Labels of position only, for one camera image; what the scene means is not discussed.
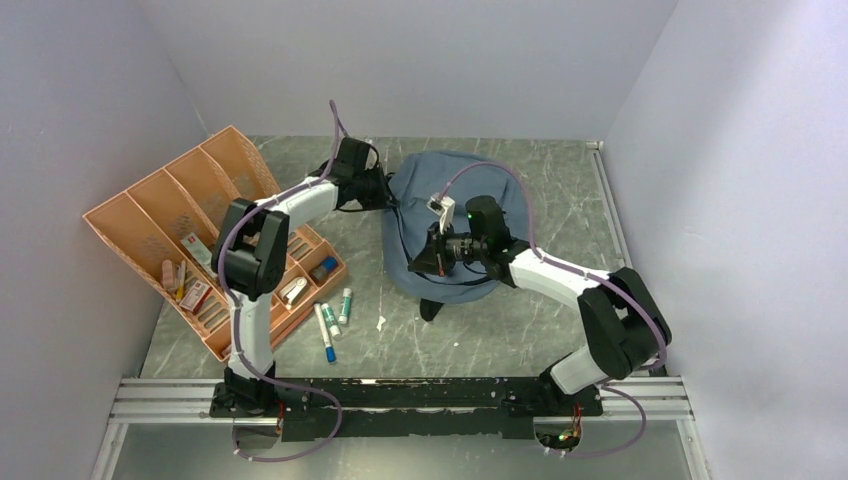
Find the green white glue stick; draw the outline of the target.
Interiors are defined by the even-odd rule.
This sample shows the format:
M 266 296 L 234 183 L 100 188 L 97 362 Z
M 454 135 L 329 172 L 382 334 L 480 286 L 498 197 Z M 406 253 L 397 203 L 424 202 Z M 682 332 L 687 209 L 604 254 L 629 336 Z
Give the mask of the green white glue stick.
M 324 316 L 325 325 L 330 336 L 333 339 L 340 338 L 342 336 L 342 331 L 338 322 L 338 318 L 332 307 L 328 303 L 322 303 L 321 311 Z

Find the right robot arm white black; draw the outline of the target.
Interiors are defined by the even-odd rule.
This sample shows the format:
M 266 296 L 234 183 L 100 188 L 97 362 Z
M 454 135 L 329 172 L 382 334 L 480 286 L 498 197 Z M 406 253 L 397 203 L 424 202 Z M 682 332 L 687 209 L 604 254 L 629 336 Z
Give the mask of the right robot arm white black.
M 670 329 L 635 270 L 586 269 L 548 255 L 512 235 L 504 211 L 489 195 L 466 202 L 466 233 L 452 226 L 451 198 L 435 195 L 427 207 L 439 218 L 409 271 L 445 277 L 458 263 L 478 263 L 486 281 L 541 293 L 579 313 L 586 344 L 547 369 L 550 380 L 541 385 L 539 398 L 548 412 L 565 413 L 584 388 L 622 380 L 650 359 L 665 357 Z

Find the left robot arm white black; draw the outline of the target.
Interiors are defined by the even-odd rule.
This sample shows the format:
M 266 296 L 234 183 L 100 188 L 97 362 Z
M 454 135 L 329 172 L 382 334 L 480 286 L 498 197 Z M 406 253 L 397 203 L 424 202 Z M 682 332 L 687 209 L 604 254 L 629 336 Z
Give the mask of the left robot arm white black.
M 376 148 L 344 137 L 332 157 L 295 186 L 267 198 L 230 203 L 212 257 L 228 301 L 231 329 L 216 408 L 261 416 L 278 404 L 271 299 L 285 273 L 290 234 L 351 201 L 381 209 L 390 199 Z

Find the blue backpack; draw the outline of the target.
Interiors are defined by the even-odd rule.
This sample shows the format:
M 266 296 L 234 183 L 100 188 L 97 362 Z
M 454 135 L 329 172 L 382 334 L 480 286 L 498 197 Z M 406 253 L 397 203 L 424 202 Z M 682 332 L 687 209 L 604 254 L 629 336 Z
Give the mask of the blue backpack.
M 381 218 L 384 266 L 433 320 L 445 305 L 479 300 L 511 280 L 509 254 L 529 238 L 528 201 L 505 168 L 480 155 L 424 151 L 389 179 Z

